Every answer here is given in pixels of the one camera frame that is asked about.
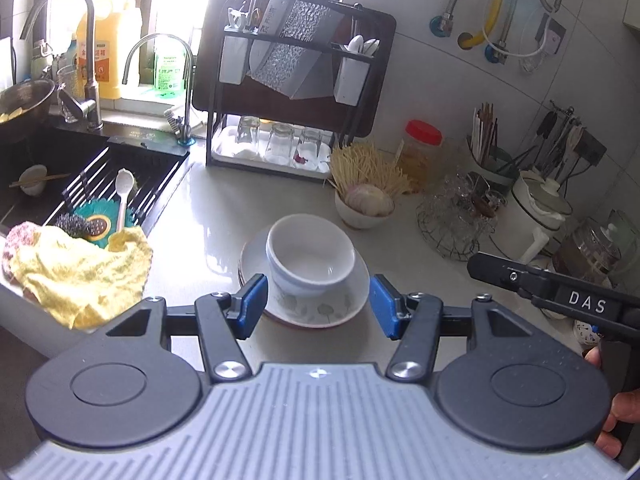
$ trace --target drinking glass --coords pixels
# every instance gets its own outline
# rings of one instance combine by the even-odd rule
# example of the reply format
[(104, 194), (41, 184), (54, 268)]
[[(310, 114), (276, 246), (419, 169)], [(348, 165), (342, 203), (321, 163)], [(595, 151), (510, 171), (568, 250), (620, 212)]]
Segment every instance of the drinking glass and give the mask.
[(288, 166), (291, 162), (293, 127), (285, 123), (273, 123), (264, 158), (273, 164)]
[(315, 128), (305, 128), (293, 154), (293, 165), (297, 168), (314, 170), (318, 167), (318, 155), (322, 144), (322, 134)]
[(76, 119), (76, 117), (68, 110), (68, 108), (62, 102), (62, 99), (60, 98), (60, 91), (64, 88), (73, 97), (75, 98), (82, 97), (81, 95), (82, 79), (80, 75), (80, 70), (79, 68), (73, 65), (63, 66), (61, 69), (58, 70), (58, 73), (56, 74), (56, 76), (57, 76), (57, 82), (58, 82), (56, 89), (58, 92), (58, 106), (60, 107), (60, 111), (62, 111), (62, 114), (65, 117), (65, 123), (75, 123), (78, 119)]
[(258, 117), (243, 116), (238, 123), (234, 156), (240, 158), (255, 158), (258, 155)]

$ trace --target red lid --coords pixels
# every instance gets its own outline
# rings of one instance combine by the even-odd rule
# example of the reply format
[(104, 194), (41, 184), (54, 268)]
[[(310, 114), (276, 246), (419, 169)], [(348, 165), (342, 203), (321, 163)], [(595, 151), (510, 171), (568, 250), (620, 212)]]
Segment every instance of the red lid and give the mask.
[(404, 130), (415, 140), (431, 146), (439, 146), (442, 142), (442, 133), (439, 129), (418, 119), (409, 121)]

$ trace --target pink sponge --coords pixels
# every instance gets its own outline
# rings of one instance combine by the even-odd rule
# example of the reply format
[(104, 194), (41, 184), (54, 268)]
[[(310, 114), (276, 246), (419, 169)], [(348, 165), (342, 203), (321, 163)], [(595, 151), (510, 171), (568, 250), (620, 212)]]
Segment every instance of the pink sponge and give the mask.
[(39, 225), (32, 222), (23, 222), (9, 231), (2, 251), (2, 272), (11, 281), (14, 276), (11, 273), (9, 263), (17, 253), (18, 248), (23, 245), (33, 245), (34, 234), (40, 229)]

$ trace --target white bowl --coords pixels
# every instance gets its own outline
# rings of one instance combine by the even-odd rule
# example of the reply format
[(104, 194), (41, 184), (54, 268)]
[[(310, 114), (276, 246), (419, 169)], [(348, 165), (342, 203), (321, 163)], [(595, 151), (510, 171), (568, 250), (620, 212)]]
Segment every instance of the white bowl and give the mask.
[[(31, 166), (24, 170), (19, 180), (33, 180), (34, 178), (40, 178), (43, 176), (47, 176), (47, 167), (42, 164), (36, 164), (35, 166)], [(46, 185), (46, 182), (37, 182), (30, 186), (20, 186), (20, 189), (29, 196), (38, 196), (44, 191), (44, 187)]]
[(386, 219), (393, 214), (392, 211), (387, 216), (366, 216), (346, 205), (337, 191), (335, 192), (334, 198), (338, 215), (340, 215), (340, 218), (342, 218), (345, 224), (354, 229), (371, 229), (376, 225), (382, 224), (382, 222), (386, 221)]
[(308, 214), (285, 216), (269, 230), (267, 261), (273, 281), (294, 296), (320, 296), (353, 270), (355, 250), (337, 225)]

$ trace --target saucer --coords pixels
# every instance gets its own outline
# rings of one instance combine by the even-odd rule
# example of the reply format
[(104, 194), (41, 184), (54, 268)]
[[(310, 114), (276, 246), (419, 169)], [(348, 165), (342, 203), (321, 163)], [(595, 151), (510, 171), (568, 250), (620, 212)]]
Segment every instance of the saucer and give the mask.
[(271, 280), (265, 250), (269, 229), (263, 229), (244, 245), (238, 262), (240, 285), (244, 285), (257, 272), (269, 280), (269, 299), (265, 312), (293, 326), (330, 328), (347, 322), (362, 310), (369, 298), (369, 271), (358, 251), (355, 251), (356, 263), (346, 280), (322, 296), (298, 298), (285, 294)]

